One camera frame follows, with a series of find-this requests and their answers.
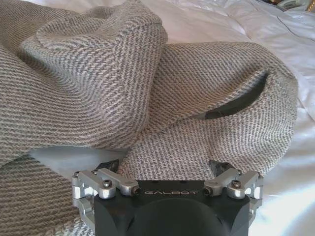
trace woven blanket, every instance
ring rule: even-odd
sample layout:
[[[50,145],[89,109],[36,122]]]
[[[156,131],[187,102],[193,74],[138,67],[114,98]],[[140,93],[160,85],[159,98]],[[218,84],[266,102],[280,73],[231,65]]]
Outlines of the woven blanket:
[[[32,149],[131,148],[120,174],[175,180],[213,178],[211,160],[263,175],[290,144],[297,83],[257,44],[168,45],[138,0],[0,0],[0,32],[1,236],[93,234]]]

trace bed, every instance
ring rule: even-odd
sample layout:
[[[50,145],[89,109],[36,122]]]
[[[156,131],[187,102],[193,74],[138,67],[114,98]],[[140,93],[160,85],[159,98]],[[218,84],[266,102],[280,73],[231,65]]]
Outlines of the bed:
[[[124,0],[29,0],[83,12]],[[169,43],[256,42],[292,71],[299,83],[298,118],[291,147],[267,174],[264,203],[250,227],[251,236],[315,235],[315,14],[282,12],[256,0],[142,0],[162,18]],[[94,169],[124,152],[55,147],[31,155],[64,177]]]

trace gray tweed fabric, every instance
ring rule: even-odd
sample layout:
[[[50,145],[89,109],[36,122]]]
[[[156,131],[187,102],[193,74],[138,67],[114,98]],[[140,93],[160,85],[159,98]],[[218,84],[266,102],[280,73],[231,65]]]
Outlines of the gray tweed fabric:
[[[209,160],[265,174],[289,146],[297,83],[257,44],[166,45],[138,0],[84,14],[0,0],[0,32],[1,236],[93,234],[31,149],[131,148],[127,177],[210,179]],[[257,87],[234,114],[198,116]]]

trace silver metal bracket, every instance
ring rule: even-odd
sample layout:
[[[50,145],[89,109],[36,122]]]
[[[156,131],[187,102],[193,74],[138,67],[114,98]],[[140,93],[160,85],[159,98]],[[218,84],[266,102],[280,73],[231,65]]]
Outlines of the silver metal bracket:
[[[72,176],[72,201],[77,207],[81,219],[95,230],[94,196],[102,199],[111,199],[116,195],[116,188],[125,196],[134,196],[140,193],[137,181],[127,179],[106,168],[99,170],[79,171]]]
[[[248,171],[244,175],[240,171],[230,168],[213,180],[204,182],[204,194],[209,197],[218,196],[226,187],[227,195],[233,199],[250,198],[249,225],[256,217],[257,209],[262,205],[263,177],[255,171]]]

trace white bedsheet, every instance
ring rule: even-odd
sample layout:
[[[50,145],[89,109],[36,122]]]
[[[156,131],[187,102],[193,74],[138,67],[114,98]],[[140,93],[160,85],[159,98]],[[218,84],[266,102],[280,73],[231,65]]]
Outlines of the white bedsheet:
[[[29,0],[82,12],[124,0]],[[251,41],[279,57],[299,83],[298,119],[288,153],[265,177],[264,204],[251,236],[315,235],[315,14],[281,12],[255,0],[142,0],[160,16],[170,43]],[[32,155],[69,177],[93,169],[107,153],[50,149]]]

